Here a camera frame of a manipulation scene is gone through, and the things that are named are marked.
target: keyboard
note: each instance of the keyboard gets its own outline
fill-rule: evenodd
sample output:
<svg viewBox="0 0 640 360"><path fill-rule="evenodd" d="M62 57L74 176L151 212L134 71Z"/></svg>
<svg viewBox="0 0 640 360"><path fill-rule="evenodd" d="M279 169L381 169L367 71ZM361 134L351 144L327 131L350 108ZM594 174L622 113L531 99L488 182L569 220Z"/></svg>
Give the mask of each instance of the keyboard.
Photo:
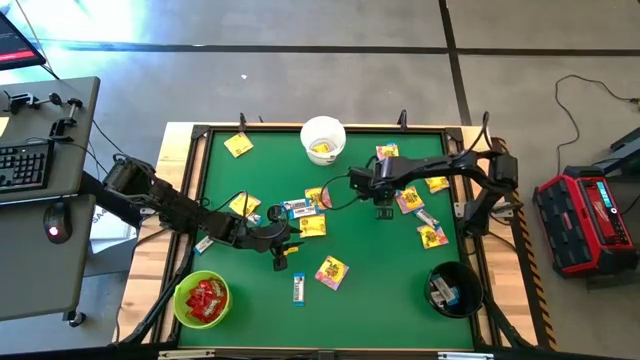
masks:
<svg viewBox="0 0 640 360"><path fill-rule="evenodd" d="M0 145L0 193L46 188L53 144L42 140Z"/></svg>

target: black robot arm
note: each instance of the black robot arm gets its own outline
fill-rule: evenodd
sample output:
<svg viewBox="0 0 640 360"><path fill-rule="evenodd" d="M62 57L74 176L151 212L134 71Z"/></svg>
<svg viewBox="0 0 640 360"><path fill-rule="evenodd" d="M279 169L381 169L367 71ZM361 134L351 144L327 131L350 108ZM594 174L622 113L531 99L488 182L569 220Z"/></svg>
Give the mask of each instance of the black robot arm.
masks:
<svg viewBox="0 0 640 360"><path fill-rule="evenodd" d="M480 159L489 160L488 175L478 166ZM349 168L350 186L358 198L373 199L380 207L390 206L396 191L404 190L413 180L450 175L469 177L482 187L480 195L465 206L462 228L470 235L486 235L491 209L504 194L518 187L518 161L508 153L469 150L418 160L397 156L377 161L373 168ZM391 209L383 213L392 214Z"/></svg>
<svg viewBox="0 0 640 360"><path fill-rule="evenodd" d="M274 270L287 268L284 251L300 243L287 243L291 233L300 230L279 219L279 207L270 208L267 226L247 226L247 219L231 212L208 210L155 175L154 168L138 159L124 155L115 157L115 164L103 181L105 189L127 200L131 206L151 208L158 214L160 225L178 233L202 230L211 240L236 249L268 250L274 255Z"/></svg>

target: monitor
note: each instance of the monitor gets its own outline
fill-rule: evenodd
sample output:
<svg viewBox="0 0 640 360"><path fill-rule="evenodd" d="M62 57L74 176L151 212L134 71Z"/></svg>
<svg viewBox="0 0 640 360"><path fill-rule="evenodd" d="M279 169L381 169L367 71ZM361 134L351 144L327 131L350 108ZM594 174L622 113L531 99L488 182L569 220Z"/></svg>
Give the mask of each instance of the monitor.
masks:
<svg viewBox="0 0 640 360"><path fill-rule="evenodd" d="M44 56L0 13L0 70L45 63Z"/></svg>

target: white cable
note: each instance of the white cable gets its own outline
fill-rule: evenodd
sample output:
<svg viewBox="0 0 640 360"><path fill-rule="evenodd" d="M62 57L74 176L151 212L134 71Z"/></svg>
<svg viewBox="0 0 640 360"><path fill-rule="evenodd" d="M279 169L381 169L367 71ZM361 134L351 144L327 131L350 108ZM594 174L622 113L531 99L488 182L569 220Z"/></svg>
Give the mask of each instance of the white cable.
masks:
<svg viewBox="0 0 640 360"><path fill-rule="evenodd" d="M36 39L36 42L38 43L38 46L40 47L40 50L42 50L42 56L44 56L44 59L47 61L47 64L49 65L49 70L51 70L51 72L53 72L53 67L51 67L51 63L49 62L49 58L47 57L47 53L44 52L44 47L42 47L42 44L40 43L40 39L38 39L38 35L36 35L36 32L35 32L35 30L33 30L33 26L31 26L31 22L29 21L29 18L27 17L27 14L24 12L24 9L22 9L22 5L20 4L20 0L15 0L15 1L16 1L16 4L18 4L18 8L20 8L20 12L22 13L22 16L24 16L24 19L27 21L27 25L29 25L29 29L31 29L31 33L33 34L33 37Z"/></svg>

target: gray desk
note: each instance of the gray desk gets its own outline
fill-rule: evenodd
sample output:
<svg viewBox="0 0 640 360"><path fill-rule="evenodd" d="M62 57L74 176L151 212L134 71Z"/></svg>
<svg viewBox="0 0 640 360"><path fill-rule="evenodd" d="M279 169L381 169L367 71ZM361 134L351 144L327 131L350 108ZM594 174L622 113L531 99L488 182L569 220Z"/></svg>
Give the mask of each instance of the gray desk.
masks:
<svg viewBox="0 0 640 360"><path fill-rule="evenodd" d="M65 102L62 107L49 103L43 104L39 110L29 109L25 106L17 115L5 113L5 116L10 115L10 118L4 133L0 136L0 145L24 141L30 137L48 138L53 122L69 115L71 107L66 105L66 101L71 97L75 97L80 99L84 105L74 115L74 118L78 121L77 126L69 128L65 135L73 137L74 144L86 148L89 141L89 133L91 132L91 120L96 108L99 86L100 79L97 77L0 86L0 108L2 109L7 108L8 100L1 90L11 95L29 92L41 100L47 99L49 93L55 92ZM53 166L50 171L47 188L0 194L0 203L77 193L80 189L84 159L85 152L83 149L56 143Z"/></svg>
<svg viewBox="0 0 640 360"><path fill-rule="evenodd" d="M75 310L80 298L95 197L64 199L73 233L49 241L42 225L53 200L0 207L0 320Z"/></svg>

